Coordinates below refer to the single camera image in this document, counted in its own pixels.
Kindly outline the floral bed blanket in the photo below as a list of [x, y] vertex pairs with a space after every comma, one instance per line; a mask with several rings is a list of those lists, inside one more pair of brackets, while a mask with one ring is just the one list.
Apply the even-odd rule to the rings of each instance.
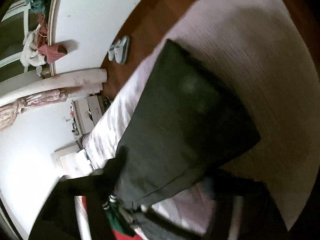
[[165, 38], [237, 92], [261, 135], [222, 170], [266, 185], [284, 232], [264, 200], [246, 217], [236, 197], [227, 239], [319, 239], [319, 79], [284, 2], [197, 0]]

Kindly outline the white cloth pile on sill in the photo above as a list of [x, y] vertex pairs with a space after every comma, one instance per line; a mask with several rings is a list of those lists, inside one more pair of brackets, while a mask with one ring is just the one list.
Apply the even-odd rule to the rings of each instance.
[[23, 40], [23, 50], [20, 56], [20, 62], [23, 67], [37, 67], [46, 64], [45, 56], [41, 55], [37, 49], [36, 35], [38, 30], [29, 31]]

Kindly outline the bedside box clutter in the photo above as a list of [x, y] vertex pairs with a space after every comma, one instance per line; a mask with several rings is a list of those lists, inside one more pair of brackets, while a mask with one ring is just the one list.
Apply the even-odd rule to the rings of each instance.
[[91, 133], [105, 113], [105, 105], [100, 95], [71, 101], [72, 133], [75, 140]]

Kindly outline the green striped garment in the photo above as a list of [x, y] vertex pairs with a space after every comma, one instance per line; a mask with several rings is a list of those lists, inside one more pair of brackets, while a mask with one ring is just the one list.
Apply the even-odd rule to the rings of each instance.
[[127, 237], [133, 237], [135, 232], [130, 228], [129, 223], [125, 220], [124, 216], [120, 213], [120, 202], [114, 195], [110, 195], [108, 200], [103, 204], [106, 217], [110, 226], [117, 233], [121, 233]]

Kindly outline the pink tied curtain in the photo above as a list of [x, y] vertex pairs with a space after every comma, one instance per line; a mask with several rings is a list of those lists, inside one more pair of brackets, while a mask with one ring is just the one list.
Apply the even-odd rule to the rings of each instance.
[[65, 102], [67, 98], [68, 93], [65, 89], [52, 89], [19, 98], [12, 103], [1, 106], [1, 131], [12, 126], [17, 116], [23, 112], [32, 108]]

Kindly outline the dark garment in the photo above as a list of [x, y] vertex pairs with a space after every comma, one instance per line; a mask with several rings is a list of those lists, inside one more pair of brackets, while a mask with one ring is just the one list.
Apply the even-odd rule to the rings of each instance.
[[261, 137], [238, 95], [166, 40], [119, 146], [128, 150], [117, 195], [151, 206], [189, 189]]

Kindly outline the pair of grey slippers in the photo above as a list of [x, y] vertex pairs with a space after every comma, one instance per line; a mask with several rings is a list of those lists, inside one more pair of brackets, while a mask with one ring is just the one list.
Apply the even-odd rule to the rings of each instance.
[[108, 50], [108, 60], [118, 64], [125, 64], [127, 61], [130, 47], [130, 37], [125, 35], [112, 44]]

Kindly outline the red garment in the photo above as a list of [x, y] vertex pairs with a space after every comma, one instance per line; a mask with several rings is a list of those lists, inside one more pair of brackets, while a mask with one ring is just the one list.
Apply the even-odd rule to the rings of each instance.
[[[87, 205], [86, 205], [86, 197], [81, 197], [82, 205], [84, 207], [84, 210], [87, 212]], [[123, 231], [123, 229], [116, 229], [113, 226], [111, 226], [113, 234], [117, 240], [141, 240], [142, 238], [138, 236], [137, 234], [134, 235], [128, 235]]]

